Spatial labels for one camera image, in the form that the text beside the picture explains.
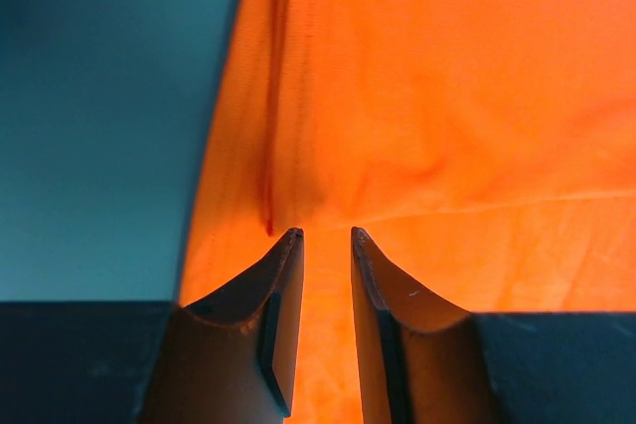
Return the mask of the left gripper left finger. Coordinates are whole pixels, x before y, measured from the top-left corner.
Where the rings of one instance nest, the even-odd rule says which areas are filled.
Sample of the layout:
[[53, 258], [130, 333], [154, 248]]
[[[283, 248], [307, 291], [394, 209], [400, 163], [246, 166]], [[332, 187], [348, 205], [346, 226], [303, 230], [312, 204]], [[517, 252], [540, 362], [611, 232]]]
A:
[[304, 235], [213, 293], [1, 307], [5, 423], [280, 423], [291, 414]]

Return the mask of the orange t shirt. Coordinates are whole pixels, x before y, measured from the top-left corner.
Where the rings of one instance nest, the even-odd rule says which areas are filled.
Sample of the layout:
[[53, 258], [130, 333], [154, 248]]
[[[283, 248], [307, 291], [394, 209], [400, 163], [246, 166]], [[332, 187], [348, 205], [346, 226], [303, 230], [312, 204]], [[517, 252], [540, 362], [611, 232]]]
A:
[[292, 421], [362, 419], [350, 230], [476, 311], [635, 307], [635, 0], [240, 0], [186, 253], [305, 239]]

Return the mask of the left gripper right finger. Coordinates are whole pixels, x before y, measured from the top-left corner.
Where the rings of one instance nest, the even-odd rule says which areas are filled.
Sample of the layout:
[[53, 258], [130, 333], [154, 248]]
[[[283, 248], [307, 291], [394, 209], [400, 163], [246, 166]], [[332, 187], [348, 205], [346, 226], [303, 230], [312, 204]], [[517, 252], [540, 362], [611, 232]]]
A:
[[368, 423], [631, 423], [631, 313], [472, 313], [351, 231]]

